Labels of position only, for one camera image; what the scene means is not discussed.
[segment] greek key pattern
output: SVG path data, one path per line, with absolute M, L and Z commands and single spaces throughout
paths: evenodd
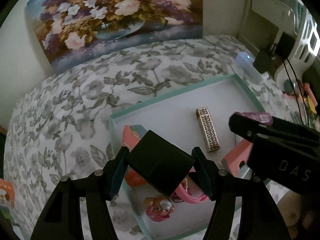
M 214 129 L 207 107 L 196 110 L 196 115 L 204 137 L 207 152 L 214 152 L 220 149 L 217 133 Z

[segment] white wall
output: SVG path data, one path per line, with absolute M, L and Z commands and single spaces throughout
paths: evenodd
M 28 1 L 19 0 L 0 28 L 0 125 L 6 129 L 19 99 L 53 74 L 35 34 L 28 34 Z
M 203 0 L 204 34 L 237 36 L 246 0 Z

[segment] gray leaf pattern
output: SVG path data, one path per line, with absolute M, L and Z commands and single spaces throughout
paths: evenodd
M 213 76 L 231 74 L 237 69 L 233 58 L 241 51 L 246 48 L 225 35 L 144 44 L 103 55 L 36 86 L 14 109 L 5 144 L 4 178 L 14 184 L 17 222 L 31 232 L 61 176 L 87 177 L 114 158 L 110 114 Z M 244 73 L 237 74 L 267 112 L 292 120 L 272 79 L 257 86 Z M 286 189 L 271 184 L 270 192 L 280 199 Z M 116 231 L 121 231 L 123 239 L 145 239 L 123 192 L 108 208 L 121 222 Z M 82 223 L 89 228 L 88 221 Z M 202 239 L 203 234 L 192 239 Z

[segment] white tray with green edge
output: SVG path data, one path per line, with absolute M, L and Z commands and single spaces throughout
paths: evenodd
M 205 150 L 195 113 L 199 107 L 209 109 L 221 147 L 217 152 L 207 153 Z M 238 75 L 215 77 L 112 114 L 109 119 L 112 150 L 114 154 L 119 151 L 126 125 L 141 124 L 188 154 L 191 154 L 193 147 L 199 146 L 207 159 L 223 168 L 221 159 L 236 145 L 235 134 L 228 126 L 229 117 L 236 111 L 264 112 L 264 109 Z M 247 166 L 242 167 L 239 177 L 244 177 L 247 171 Z M 124 180 L 122 187 L 141 230 L 150 240 L 180 239 L 208 226 L 215 202 L 175 203 L 175 210 L 169 219 L 154 222 L 145 214 L 142 202 L 146 197 L 161 194 L 148 184 L 130 187 Z M 240 206 L 241 198 L 237 199 L 235 210 Z

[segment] painting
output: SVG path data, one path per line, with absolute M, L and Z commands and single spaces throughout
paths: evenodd
M 202 37 L 202 0 L 30 0 L 26 17 L 55 73 L 113 51 Z

